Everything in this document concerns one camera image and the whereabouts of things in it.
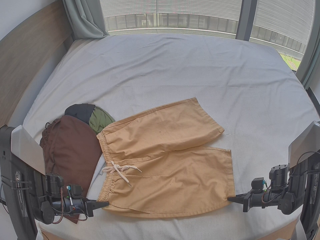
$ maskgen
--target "gray curtain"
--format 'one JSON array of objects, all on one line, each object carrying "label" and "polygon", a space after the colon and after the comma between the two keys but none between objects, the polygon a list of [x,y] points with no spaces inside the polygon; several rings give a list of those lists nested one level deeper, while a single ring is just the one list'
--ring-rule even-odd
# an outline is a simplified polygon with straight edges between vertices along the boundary
[{"label": "gray curtain", "polygon": [[104,38],[109,35],[104,25],[100,0],[62,0],[75,39]]},{"label": "gray curtain", "polygon": [[309,42],[301,64],[297,70],[296,77],[305,89],[308,89],[315,72],[320,66],[320,0],[315,0],[314,18]]}]

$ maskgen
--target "drawstring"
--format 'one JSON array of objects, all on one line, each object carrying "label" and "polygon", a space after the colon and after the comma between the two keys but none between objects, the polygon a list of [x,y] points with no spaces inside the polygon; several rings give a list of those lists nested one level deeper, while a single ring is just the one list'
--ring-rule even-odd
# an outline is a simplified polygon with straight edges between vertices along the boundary
[{"label": "drawstring", "polygon": [[133,168],[133,169],[136,169],[141,172],[141,170],[139,170],[137,167],[135,167],[133,165],[120,166],[118,164],[115,164],[113,161],[111,161],[111,164],[112,164],[112,166],[107,166],[107,167],[102,168],[102,171],[107,172],[108,174],[113,174],[115,171],[117,171],[118,174],[121,176],[121,178],[123,178],[130,186],[131,186],[131,184],[129,183],[129,180],[125,176],[123,176],[123,174],[121,172],[128,170],[129,168]]}]

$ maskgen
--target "wooden headboard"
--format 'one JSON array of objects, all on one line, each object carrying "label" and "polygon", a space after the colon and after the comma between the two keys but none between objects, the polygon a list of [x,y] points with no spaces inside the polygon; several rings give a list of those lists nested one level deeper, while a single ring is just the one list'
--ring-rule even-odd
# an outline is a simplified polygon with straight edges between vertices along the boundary
[{"label": "wooden headboard", "polygon": [[57,0],[0,41],[0,126],[9,122],[31,80],[71,33],[62,0]]}]

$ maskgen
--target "white bed sheet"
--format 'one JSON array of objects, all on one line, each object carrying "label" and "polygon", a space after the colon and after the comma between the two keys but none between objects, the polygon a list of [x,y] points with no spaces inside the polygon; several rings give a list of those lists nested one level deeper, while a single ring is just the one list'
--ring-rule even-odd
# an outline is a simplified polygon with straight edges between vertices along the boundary
[{"label": "white bed sheet", "polygon": [[[288,163],[288,146],[319,116],[306,91],[269,46],[204,35],[133,34],[76,41],[36,98],[23,126],[37,142],[46,122],[75,103],[96,104],[115,120],[196,96],[225,131],[212,146],[231,149],[236,194]],[[97,198],[105,174],[88,198]],[[40,227],[64,239],[257,239],[297,218],[276,207],[232,203],[203,215],[137,219],[102,209],[77,225]]]}]

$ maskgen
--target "curtain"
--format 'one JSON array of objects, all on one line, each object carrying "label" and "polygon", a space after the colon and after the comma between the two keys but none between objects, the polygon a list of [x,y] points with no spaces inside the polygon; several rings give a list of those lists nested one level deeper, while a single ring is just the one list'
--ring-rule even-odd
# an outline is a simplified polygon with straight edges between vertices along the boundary
[{"label": "curtain", "polygon": [[306,47],[306,52],[296,73],[296,77],[305,89],[309,88],[314,74],[320,66],[320,18],[318,17],[320,12],[320,0],[314,1],[315,5],[312,30]]},{"label": "curtain", "polygon": [[100,0],[62,0],[75,39],[104,38],[107,32]]}]

